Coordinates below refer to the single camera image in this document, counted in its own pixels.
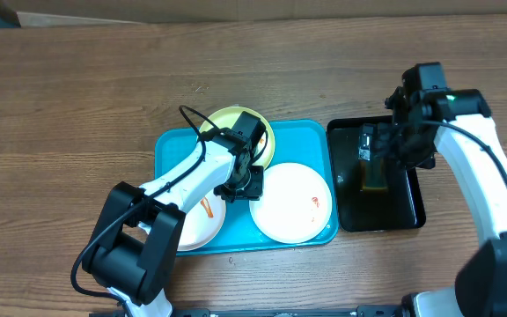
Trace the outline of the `green yellow sponge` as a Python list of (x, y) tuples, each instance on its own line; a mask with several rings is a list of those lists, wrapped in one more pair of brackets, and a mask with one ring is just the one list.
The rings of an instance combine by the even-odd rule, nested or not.
[(385, 192), (388, 190), (385, 163), (382, 158), (360, 161), (361, 190), (364, 192)]

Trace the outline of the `yellow-green plate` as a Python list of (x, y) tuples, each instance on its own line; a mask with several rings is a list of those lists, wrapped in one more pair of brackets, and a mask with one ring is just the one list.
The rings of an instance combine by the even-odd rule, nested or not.
[[(260, 117), (266, 126), (263, 137), (255, 146), (252, 146), (249, 139), (231, 129), (243, 111)], [(224, 174), (220, 181), (215, 181), (220, 184), (230, 178), (236, 157), (243, 151), (249, 151), (253, 165), (263, 166), (264, 171), (267, 170), (275, 152), (276, 141), (268, 121), (260, 114), (245, 107), (225, 107), (207, 117), (205, 123), (210, 129), (199, 130), (195, 149), (179, 166), (185, 166), (188, 161), (196, 159), (197, 166), (194, 170), (201, 167), (209, 172)]]

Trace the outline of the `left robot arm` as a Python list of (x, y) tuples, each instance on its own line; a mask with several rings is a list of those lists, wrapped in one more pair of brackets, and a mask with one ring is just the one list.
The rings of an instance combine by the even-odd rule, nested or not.
[(117, 301), (125, 316), (151, 316), (175, 262), (185, 218), (208, 193), (224, 201), (257, 200), (263, 168), (255, 148), (267, 134), (255, 129), (211, 129), (199, 135), (195, 152), (154, 181), (134, 187), (120, 182), (109, 192), (87, 246), (73, 269), (91, 274), (106, 291), (82, 294)]

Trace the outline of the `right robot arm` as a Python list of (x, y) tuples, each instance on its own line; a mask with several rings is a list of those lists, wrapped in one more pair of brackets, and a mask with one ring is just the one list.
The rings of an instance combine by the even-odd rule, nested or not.
[(365, 123), (358, 137), (364, 188), (392, 161), (398, 169), (444, 157), (471, 212), (479, 249), (453, 286), (408, 296), (405, 316), (507, 316), (507, 158), (491, 110), (475, 89), (430, 89), (386, 99), (390, 123)]

